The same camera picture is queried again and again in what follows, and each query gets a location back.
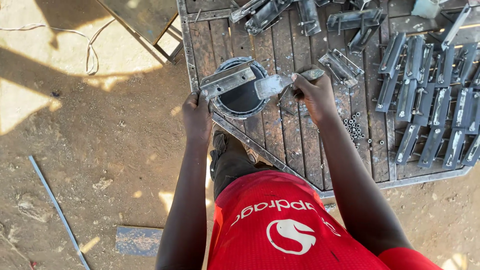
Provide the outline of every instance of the dirt ground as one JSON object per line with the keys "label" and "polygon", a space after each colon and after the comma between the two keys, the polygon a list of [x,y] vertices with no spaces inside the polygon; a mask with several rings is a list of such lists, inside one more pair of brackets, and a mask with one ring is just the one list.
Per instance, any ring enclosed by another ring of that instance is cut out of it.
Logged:
{"label": "dirt ground", "polygon": [[[110,19],[94,0],[0,0],[0,27],[46,23],[91,37]],[[37,270],[83,269],[29,155],[91,269],[153,267],[116,253],[116,226],[165,225],[185,145],[185,58],[159,63],[112,22],[88,76],[86,44],[47,28],[0,31],[0,269],[27,270],[25,258]],[[384,191],[414,247],[445,269],[480,269],[479,172]],[[205,191],[211,230],[208,177]]]}

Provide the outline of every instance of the black pants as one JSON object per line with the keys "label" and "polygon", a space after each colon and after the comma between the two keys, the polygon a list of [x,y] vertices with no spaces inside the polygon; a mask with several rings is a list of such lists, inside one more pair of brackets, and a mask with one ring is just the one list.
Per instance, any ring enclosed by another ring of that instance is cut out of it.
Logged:
{"label": "black pants", "polygon": [[254,164],[248,158],[241,142],[232,134],[225,131],[215,131],[213,147],[210,151],[212,163],[210,176],[214,182],[214,199],[235,179],[254,172],[277,170],[277,168],[257,162]]}

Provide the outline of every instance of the metal table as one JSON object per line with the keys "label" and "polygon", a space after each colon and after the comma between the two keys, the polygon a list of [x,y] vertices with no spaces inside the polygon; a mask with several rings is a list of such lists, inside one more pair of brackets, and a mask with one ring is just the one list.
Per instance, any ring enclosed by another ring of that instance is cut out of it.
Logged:
{"label": "metal table", "polygon": [[[237,4],[243,5],[246,2],[247,0],[238,0]],[[282,12],[282,19],[277,24],[256,36],[250,36],[244,29],[245,18],[236,24],[229,21],[229,1],[177,0],[192,91],[199,89],[202,78],[213,74],[222,62],[232,57],[252,57],[269,75],[288,75],[306,64],[321,66],[318,59],[326,50],[337,49],[365,71],[354,87],[348,89],[334,84],[333,90],[342,118],[351,118],[356,112],[361,114],[357,123],[360,123],[362,129],[368,129],[364,131],[368,135],[360,140],[359,153],[380,188],[464,175],[470,167],[458,166],[456,170],[447,171],[442,169],[441,161],[435,161],[430,169],[417,167],[418,157],[415,155],[412,155],[406,166],[397,166],[394,163],[395,150],[401,136],[397,136],[395,130],[405,128],[406,123],[395,123],[392,112],[376,112],[376,102],[372,101],[378,97],[382,83],[377,74],[378,63],[381,61],[379,44],[388,43],[392,31],[418,34],[439,30],[443,26],[442,22],[436,20],[410,16],[413,2],[414,0],[380,2],[384,13],[390,14],[389,19],[384,21],[380,33],[374,35],[363,54],[352,54],[347,44],[357,29],[345,30],[337,35],[336,31],[327,32],[325,24],[330,14],[345,10],[345,5],[318,8],[322,31],[310,37],[303,36],[301,27],[297,26],[299,15],[295,5]],[[443,4],[443,8],[454,9],[465,3],[465,0],[450,0]],[[375,5],[374,1],[370,3],[370,7]],[[478,31],[480,26],[468,30],[471,32],[473,29]],[[262,112],[246,120],[229,119],[215,112],[214,121],[274,166],[305,179],[320,197],[333,196],[322,141],[317,127],[307,116],[305,104],[295,102],[291,96],[285,96],[282,106],[296,113],[291,115],[288,110],[276,106],[277,102],[278,97],[272,97]],[[368,137],[372,139],[371,151]]]}

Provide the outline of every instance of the red jersey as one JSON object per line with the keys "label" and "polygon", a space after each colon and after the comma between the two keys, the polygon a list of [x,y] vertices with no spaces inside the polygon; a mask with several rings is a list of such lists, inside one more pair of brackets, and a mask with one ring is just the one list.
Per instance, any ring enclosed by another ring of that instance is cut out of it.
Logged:
{"label": "red jersey", "polygon": [[307,183],[288,173],[240,177],[215,203],[209,270],[440,269],[408,248],[375,256],[325,211]]}

